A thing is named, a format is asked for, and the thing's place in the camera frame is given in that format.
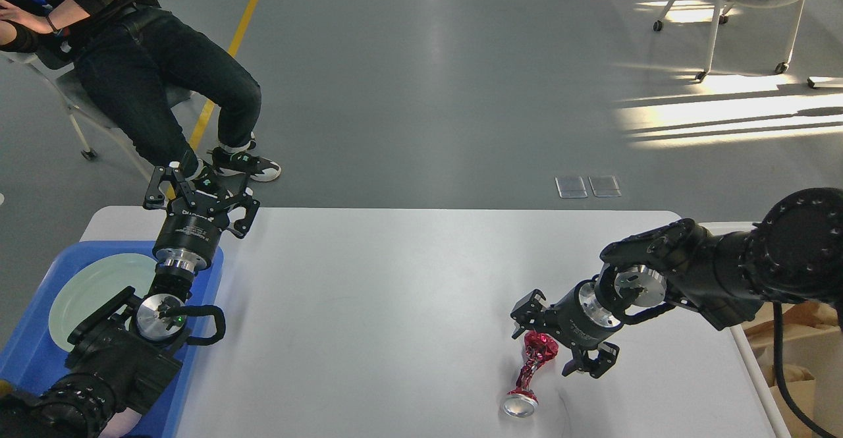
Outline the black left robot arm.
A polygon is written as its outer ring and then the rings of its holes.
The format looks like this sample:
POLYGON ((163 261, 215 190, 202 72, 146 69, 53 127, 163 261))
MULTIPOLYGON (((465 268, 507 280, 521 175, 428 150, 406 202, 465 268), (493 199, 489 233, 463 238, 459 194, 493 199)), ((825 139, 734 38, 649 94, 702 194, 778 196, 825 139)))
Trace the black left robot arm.
POLYGON ((76 326, 67 374, 37 398, 2 396, 3 437, 97 437, 115 415, 145 414, 177 377, 183 346, 208 346, 226 332, 223 310, 191 306, 192 284, 211 267, 224 231, 243 238, 259 209, 243 178, 233 195, 210 194, 184 178, 180 165, 151 172, 144 209, 163 209, 151 250, 148 293, 126 286, 76 326))

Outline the person's right hand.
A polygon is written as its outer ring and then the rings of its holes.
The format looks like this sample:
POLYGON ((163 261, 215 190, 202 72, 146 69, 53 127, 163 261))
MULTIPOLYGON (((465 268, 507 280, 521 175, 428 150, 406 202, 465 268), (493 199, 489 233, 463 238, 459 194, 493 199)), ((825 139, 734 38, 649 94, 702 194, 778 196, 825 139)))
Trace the person's right hand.
POLYGON ((36 16, 24 9, 18 8, 14 4, 6 0, 1 0, 1 20, 5 22, 15 22, 21 26, 33 30, 40 35, 54 33, 55 28, 52 23, 48 22, 45 16, 36 16))

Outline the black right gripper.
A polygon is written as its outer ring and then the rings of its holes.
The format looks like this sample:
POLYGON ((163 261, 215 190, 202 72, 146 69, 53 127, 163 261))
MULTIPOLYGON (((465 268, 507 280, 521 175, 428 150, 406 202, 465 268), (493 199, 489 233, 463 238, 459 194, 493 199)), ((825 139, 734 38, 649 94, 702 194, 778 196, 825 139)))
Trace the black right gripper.
POLYGON ((515 303, 510 312, 514 321, 512 339, 536 332, 569 347, 572 359, 561 369, 562 376, 578 372, 598 379, 617 363, 620 348, 603 341, 623 324, 598 301, 595 280, 580 282, 550 307, 545 301, 541 290, 532 290, 515 303), (595 359, 588 356, 588 350, 593 349, 598 352, 595 359))

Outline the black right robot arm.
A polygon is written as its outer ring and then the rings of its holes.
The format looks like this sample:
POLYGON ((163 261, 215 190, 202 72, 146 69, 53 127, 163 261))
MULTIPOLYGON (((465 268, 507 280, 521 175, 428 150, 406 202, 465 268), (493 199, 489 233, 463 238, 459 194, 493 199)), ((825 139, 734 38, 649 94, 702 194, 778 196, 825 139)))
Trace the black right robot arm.
POLYGON ((752 320, 770 302, 776 386, 801 423, 828 437, 784 382, 782 307, 818 301, 841 312, 841 210, 841 189, 809 188, 776 203, 749 232, 715 236, 681 219, 610 243, 599 255, 602 270, 557 303, 546 306, 540 290, 516 303, 512 338, 524 338, 525 362, 506 399, 536 407, 530 381, 560 347, 572 354, 563 375, 599 378, 617 361, 609 337, 623 326, 681 307, 723 330, 752 320))

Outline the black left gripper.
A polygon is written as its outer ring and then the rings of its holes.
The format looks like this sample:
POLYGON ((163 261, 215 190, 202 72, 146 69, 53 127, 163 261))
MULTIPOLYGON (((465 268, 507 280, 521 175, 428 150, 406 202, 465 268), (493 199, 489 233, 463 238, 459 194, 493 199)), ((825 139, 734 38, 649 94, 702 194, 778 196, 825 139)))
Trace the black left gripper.
POLYGON ((249 187, 250 177, 236 178, 234 193, 217 195, 209 218, 201 215, 199 192, 184 176, 180 162, 153 168, 144 209, 166 211, 153 246, 159 266, 201 272, 213 264, 223 231, 238 239, 250 233, 261 203, 249 187))

